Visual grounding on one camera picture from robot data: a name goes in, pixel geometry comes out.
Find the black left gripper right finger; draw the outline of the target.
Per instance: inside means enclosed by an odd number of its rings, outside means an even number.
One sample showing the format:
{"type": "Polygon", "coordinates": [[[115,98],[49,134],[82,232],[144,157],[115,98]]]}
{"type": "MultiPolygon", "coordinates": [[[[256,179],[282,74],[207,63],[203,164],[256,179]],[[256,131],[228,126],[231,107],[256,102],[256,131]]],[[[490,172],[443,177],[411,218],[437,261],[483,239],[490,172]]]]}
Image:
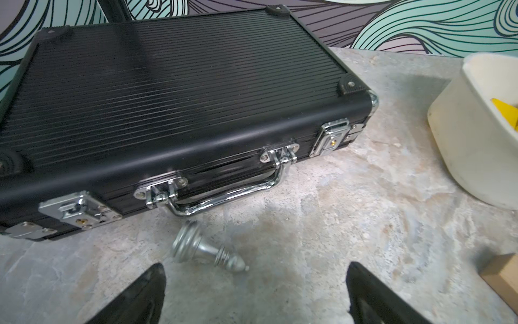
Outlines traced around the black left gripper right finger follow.
{"type": "Polygon", "coordinates": [[[361,263],[347,269],[349,314],[354,323],[429,323],[361,263]]]}

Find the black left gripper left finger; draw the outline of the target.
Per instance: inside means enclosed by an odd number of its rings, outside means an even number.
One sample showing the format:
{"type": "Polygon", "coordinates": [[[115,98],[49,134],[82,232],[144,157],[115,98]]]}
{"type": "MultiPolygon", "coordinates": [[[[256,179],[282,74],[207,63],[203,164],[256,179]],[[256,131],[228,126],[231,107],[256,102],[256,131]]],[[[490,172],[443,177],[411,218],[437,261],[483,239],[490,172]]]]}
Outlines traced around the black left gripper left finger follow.
{"type": "Polygon", "coordinates": [[[158,323],[166,283],[163,265],[155,263],[88,322],[158,323]]]}

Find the yellow cube block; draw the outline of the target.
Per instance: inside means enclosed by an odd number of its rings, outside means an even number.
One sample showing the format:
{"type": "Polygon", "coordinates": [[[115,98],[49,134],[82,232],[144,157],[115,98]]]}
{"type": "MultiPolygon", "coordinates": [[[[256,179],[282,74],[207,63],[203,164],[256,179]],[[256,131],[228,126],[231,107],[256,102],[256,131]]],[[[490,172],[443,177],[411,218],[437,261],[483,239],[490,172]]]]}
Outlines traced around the yellow cube block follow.
{"type": "Polygon", "coordinates": [[[498,99],[491,99],[492,104],[498,109],[500,114],[504,117],[504,119],[508,122],[510,127],[517,131],[517,123],[518,123],[518,110],[516,107],[505,103],[498,99]]]}

